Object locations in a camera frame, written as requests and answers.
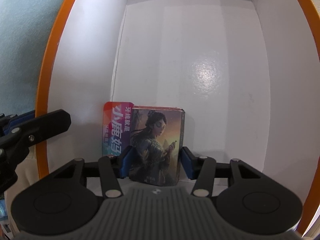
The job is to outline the illustrated card box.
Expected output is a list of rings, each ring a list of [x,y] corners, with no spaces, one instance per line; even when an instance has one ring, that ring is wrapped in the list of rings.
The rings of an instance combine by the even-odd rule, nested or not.
[[[135,106],[130,145],[135,151],[129,178],[156,186],[175,186],[180,176],[185,111],[175,107]]]

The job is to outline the orange cardboard box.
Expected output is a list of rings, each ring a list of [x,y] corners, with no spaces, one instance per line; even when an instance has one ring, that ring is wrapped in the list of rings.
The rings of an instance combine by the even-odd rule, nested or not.
[[[37,148],[45,176],[102,154],[103,105],[185,110],[184,144],[239,158],[306,202],[319,159],[319,54],[306,0],[65,0],[36,111],[69,131]]]

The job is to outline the light blue cushion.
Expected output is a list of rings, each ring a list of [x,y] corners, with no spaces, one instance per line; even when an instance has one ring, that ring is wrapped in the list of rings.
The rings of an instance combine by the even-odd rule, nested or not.
[[[44,52],[64,0],[1,0],[1,113],[34,110]]]

